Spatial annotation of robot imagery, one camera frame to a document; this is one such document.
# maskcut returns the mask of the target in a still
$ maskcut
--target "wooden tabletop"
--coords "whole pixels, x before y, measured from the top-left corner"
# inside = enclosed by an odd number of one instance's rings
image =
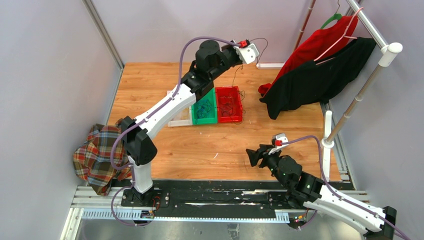
[[[183,66],[183,74],[189,69]],[[214,81],[215,87],[231,86],[237,67]],[[270,144],[275,134],[285,133],[288,140],[306,135],[323,136],[324,117],[319,103],[304,105],[294,111],[281,112],[271,120],[267,107],[259,102],[258,87],[271,83],[278,70],[257,69],[245,65],[236,73],[234,86],[245,91],[242,101],[243,123],[212,125],[165,126],[153,142],[158,153],[152,161],[152,178],[197,180],[275,180],[267,168],[251,167],[247,149],[256,150],[259,144]],[[161,100],[178,80],[177,63],[127,63],[110,113],[109,125],[126,116],[134,118]],[[319,177],[318,147],[307,139],[284,148],[301,164],[303,171]],[[330,179],[340,181],[334,153],[331,153]]]

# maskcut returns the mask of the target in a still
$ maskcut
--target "black shirt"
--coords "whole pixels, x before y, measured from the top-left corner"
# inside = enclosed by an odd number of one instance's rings
[[[317,62],[307,61],[281,76],[260,99],[269,117],[277,119],[280,111],[295,110],[304,104],[328,103],[358,76],[375,46],[372,38],[358,37],[337,53]]]

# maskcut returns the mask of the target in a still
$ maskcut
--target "plaid shirt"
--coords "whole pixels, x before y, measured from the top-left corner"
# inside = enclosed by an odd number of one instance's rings
[[[106,196],[111,189],[112,178],[119,181],[131,176],[130,168],[116,170],[110,162],[112,145],[121,134],[121,119],[115,126],[93,125],[86,141],[73,154],[75,173],[81,179],[88,181],[94,191]],[[128,162],[122,142],[116,147],[114,162],[123,166]]]

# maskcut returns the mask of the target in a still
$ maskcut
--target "gray floor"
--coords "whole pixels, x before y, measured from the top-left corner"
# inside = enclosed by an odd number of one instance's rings
[[[280,223],[153,221],[145,227],[124,226],[115,220],[84,219],[78,240],[361,240],[350,226],[317,215],[302,231]]]

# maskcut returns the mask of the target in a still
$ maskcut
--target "red shirt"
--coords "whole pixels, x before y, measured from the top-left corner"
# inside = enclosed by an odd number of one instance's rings
[[[277,77],[272,82],[272,84],[267,83],[261,85],[257,90],[261,94],[266,94],[268,89],[284,74],[290,72],[291,70],[299,67],[300,65],[306,63],[307,61],[314,60],[318,58],[325,50],[327,50],[331,45],[333,45],[343,34],[345,33],[346,28],[351,21],[352,16],[343,16],[341,19],[334,24],[332,27],[326,29],[316,30],[304,43],[302,43],[287,61],[282,66]],[[346,36],[352,36],[358,23],[358,17],[352,20],[349,29],[346,32]],[[335,46],[333,46],[324,56],[321,58],[324,59],[329,57],[338,51],[340,51],[346,44],[348,44],[349,38],[342,38]]]

